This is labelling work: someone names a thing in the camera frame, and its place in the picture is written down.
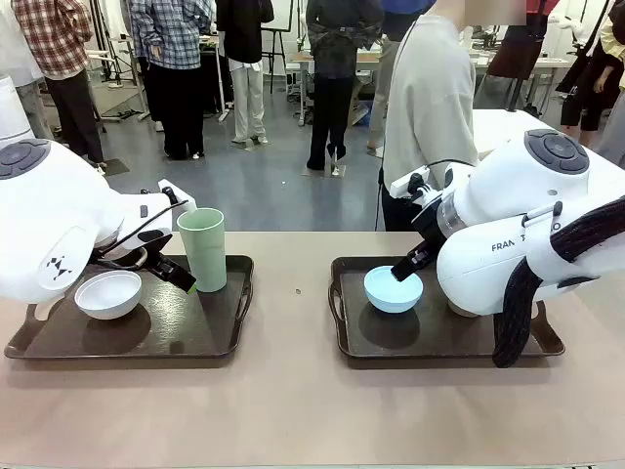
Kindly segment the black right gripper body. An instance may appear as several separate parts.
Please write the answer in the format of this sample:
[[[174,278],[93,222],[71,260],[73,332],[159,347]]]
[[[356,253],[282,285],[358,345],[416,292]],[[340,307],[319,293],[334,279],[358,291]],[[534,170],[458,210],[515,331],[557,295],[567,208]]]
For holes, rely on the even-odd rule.
[[[412,222],[415,230],[423,238],[422,242],[415,248],[417,260],[434,260],[446,241],[446,236],[438,226],[437,218],[441,199],[442,195],[438,194],[432,201],[425,203]]]

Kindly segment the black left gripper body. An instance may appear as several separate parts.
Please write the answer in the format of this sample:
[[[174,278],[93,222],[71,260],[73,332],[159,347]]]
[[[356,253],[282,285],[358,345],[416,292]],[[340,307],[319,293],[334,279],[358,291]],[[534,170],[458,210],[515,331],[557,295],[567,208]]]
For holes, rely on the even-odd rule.
[[[143,268],[160,279],[170,279],[176,271],[176,264],[161,253],[171,238],[171,233],[165,234],[161,230],[138,234],[138,239],[143,243],[142,248],[147,253]]]

